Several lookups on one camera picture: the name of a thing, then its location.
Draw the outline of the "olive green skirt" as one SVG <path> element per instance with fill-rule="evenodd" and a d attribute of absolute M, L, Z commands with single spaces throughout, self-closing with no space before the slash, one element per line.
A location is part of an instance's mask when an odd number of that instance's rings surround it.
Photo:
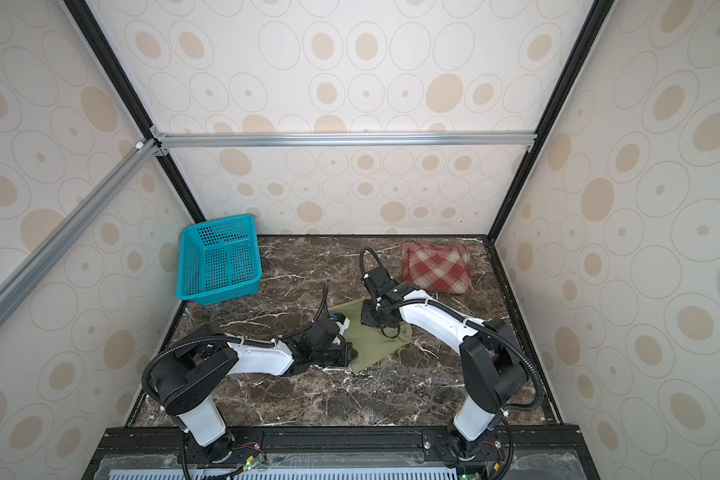
<path fill-rule="evenodd" d="M 331 314 L 341 313 L 349 320 L 348 329 L 343 336 L 358 356 L 349 363 L 353 373 L 371 367 L 394 352 L 408 345 L 412 339 L 412 326 L 406 322 L 400 324 L 400 331 L 395 328 L 379 330 L 361 323 L 362 300 L 330 306 Z"/>

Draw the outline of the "red plaid skirt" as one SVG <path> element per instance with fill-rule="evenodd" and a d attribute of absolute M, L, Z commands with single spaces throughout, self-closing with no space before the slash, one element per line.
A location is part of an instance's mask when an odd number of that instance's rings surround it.
<path fill-rule="evenodd" d="M 427 292 L 471 295 L 470 252 L 465 245 L 433 246 L 407 242 L 401 246 L 403 280 Z"/>

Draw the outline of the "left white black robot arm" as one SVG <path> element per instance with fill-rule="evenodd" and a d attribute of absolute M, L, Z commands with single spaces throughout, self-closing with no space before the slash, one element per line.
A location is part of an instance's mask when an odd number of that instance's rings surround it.
<path fill-rule="evenodd" d="M 269 341 L 230 335 L 210 322 L 151 359 L 142 372 L 144 392 L 201 447 L 218 443 L 228 427 L 211 399 L 228 376 L 299 375 L 313 366 L 347 367 L 358 357 L 344 333 L 350 320 L 327 307 L 328 287 L 304 329 Z"/>

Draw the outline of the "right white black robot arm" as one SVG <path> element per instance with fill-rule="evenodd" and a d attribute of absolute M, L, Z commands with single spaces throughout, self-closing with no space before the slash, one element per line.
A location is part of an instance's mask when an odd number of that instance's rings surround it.
<path fill-rule="evenodd" d="M 505 320 L 471 317 L 410 281 L 395 280 L 370 247 L 359 254 L 359 267 L 370 295 L 362 306 L 363 324 L 390 338 L 406 322 L 459 355 L 467 396 L 451 421 L 452 435 L 457 439 L 475 443 L 509 412 L 532 412 L 543 404 L 540 372 Z"/>

